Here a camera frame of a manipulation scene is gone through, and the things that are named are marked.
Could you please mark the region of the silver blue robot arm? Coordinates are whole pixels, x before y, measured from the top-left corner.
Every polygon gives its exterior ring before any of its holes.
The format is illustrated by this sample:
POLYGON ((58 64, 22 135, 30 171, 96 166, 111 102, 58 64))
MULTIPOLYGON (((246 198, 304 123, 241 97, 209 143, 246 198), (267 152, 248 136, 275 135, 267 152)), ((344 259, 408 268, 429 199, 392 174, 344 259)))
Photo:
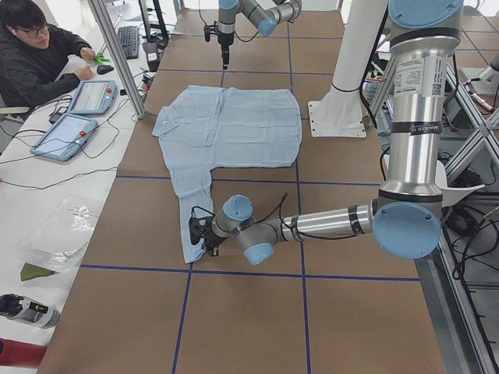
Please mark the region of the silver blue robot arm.
POLYGON ((275 6, 264 9, 254 0, 222 0, 218 2, 218 21, 204 27, 205 40, 209 41, 211 34, 217 36, 221 46, 222 68, 229 65, 229 48, 234 43, 236 16, 242 13, 257 31, 264 37, 271 35, 278 24, 293 22, 301 13, 302 2, 274 1, 275 6))
POLYGON ((431 253, 440 241, 443 193, 437 187, 445 74, 460 41, 460 1, 390 1, 395 64, 388 175, 371 203, 255 221, 251 201, 232 196, 218 213, 189 219, 189 242, 216 255, 234 238, 253 265, 279 242, 339 240, 372 233, 386 252, 405 259, 431 253))

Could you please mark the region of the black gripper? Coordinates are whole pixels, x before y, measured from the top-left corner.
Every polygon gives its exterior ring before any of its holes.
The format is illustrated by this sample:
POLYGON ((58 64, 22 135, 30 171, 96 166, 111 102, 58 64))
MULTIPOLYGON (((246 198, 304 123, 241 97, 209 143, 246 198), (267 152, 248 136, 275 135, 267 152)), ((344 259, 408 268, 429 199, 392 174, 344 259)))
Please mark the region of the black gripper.
POLYGON ((220 34, 219 44, 221 46, 222 68, 227 69, 230 62, 230 47, 234 43, 233 34, 220 34))
POLYGON ((209 256, 219 256, 218 247, 221 244, 221 237, 216 235, 212 228, 213 220, 213 217, 191 217, 189 236, 192 245, 197 245, 202 241, 201 248, 209 256))

